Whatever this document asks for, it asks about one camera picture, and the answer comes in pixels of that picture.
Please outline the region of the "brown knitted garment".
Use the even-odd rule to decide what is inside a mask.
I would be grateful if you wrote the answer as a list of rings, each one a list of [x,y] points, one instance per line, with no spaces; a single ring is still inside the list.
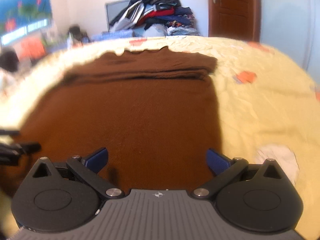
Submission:
[[[41,156],[109,153],[101,176],[120,189],[192,190],[210,180],[206,151],[222,148],[214,57],[159,50],[104,53],[75,66],[38,101],[14,142],[40,143],[1,167],[12,196]]]

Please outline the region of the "pile of clothes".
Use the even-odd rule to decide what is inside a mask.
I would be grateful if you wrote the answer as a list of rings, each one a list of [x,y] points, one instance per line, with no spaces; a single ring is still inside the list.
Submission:
[[[129,0],[110,22],[114,33],[144,27],[145,36],[199,36],[195,17],[180,0]]]

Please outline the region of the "yellow floral bed quilt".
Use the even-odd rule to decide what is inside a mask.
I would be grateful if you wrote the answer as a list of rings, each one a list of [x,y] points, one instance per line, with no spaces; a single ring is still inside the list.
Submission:
[[[159,50],[200,53],[217,60],[210,75],[219,104],[222,148],[230,158],[280,162],[300,194],[297,225],[319,237],[319,85],[275,48],[218,37],[127,38],[95,42],[48,56],[1,91],[1,127],[20,131],[38,101],[75,66],[104,53]]]

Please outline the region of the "black round object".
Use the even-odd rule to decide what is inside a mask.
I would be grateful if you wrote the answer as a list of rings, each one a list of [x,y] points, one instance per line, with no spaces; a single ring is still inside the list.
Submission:
[[[7,72],[14,73],[18,71],[19,59],[14,50],[1,52],[0,67]]]

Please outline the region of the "orange cloth item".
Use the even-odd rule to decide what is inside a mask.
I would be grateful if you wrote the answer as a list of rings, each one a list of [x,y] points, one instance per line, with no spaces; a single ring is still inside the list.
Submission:
[[[47,54],[40,37],[26,37],[14,44],[13,48],[19,60],[36,60]]]

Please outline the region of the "blue bed sheet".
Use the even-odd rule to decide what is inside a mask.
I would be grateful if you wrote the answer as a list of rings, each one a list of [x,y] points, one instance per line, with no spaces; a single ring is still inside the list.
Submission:
[[[112,32],[103,32],[100,34],[92,35],[90,40],[92,42],[99,42],[104,40],[116,40],[119,38],[131,38],[131,37],[142,37],[144,33],[143,29],[128,29],[120,30],[114,33]]]

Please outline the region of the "grey monitor screen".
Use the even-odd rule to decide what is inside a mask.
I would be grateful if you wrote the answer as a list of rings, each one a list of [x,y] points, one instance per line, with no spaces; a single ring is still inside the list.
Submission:
[[[130,0],[120,0],[105,4],[105,13],[107,20],[107,32],[110,31],[110,22],[123,10],[125,9]]]

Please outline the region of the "brown wooden door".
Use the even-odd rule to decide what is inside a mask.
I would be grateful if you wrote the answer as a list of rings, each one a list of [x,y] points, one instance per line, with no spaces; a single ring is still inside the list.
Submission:
[[[260,40],[261,0],[208,0],[208,36]]]

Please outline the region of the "lotus pond wall poster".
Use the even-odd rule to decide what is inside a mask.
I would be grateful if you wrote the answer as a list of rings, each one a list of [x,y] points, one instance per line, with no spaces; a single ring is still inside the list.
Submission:
[[[1,46],[7,46],[52,21],[50,0],[1,0]]]

